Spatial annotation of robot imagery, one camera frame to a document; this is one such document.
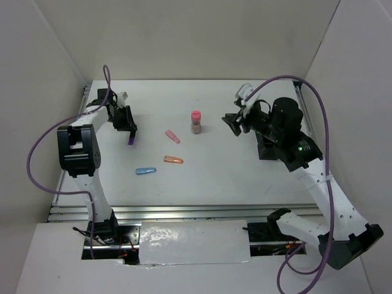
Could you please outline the purple capped black highlighter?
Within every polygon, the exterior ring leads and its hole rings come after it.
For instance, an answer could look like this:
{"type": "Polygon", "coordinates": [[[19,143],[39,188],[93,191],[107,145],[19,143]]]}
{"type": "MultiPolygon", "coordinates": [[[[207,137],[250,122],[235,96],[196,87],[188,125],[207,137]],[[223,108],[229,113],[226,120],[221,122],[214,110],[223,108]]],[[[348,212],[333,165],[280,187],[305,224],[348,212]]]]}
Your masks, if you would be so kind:
{"type": "Polygon", "coordinates": [[[131,132],[128,139],[128,145],[132,146],[135,141],[135,132],[131,132]]]}

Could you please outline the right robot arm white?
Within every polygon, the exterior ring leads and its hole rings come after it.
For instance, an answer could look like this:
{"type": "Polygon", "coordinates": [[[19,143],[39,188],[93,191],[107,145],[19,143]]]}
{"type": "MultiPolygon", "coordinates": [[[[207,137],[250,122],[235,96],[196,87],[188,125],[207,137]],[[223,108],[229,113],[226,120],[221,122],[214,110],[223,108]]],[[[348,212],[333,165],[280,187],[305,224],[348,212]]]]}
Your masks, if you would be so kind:
{"type": "Polygon", "coordinates": [[[369,250],[382,236],[378,224],[370,224],[352,205],[338,183],[325,172],[326,158],[315,141],[301,130],[303,112],[288,97],[273,102],[269,112],[262,111],[260,101],[235,100],[237,113],[222,118],[236,136],[253,130],[264,139],[269,151],[300,180],[314,199],[327,225],[303,219],[292,210],[281,208],[267,218],[270,238],[292,236],[318,249],[321,255],[331,249],[327,263],[339,270],[369,250]]]}

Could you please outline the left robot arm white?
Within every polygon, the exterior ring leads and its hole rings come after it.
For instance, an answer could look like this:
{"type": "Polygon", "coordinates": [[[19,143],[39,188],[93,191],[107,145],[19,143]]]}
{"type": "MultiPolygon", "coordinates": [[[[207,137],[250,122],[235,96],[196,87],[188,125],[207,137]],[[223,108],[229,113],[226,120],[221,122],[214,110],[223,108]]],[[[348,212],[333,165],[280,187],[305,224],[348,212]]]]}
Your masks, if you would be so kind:
{"type": "Polygon", "coordinates": [[[100,239],[105,244],[117,243],[121,237],[117,218],[104,195],[99,167],[102,156],[96,133],[105,123],[112,123],[119,132],[128,132],[132,145],[137,125],[126,92],[119,94],[107,88],[97,90],[97,99],[86,106],[86,114],[68,126],[57,129],[59,163],[68,172],[81,191],[87,191],[85,204],[88,209],[86,236],[100,239]]]}

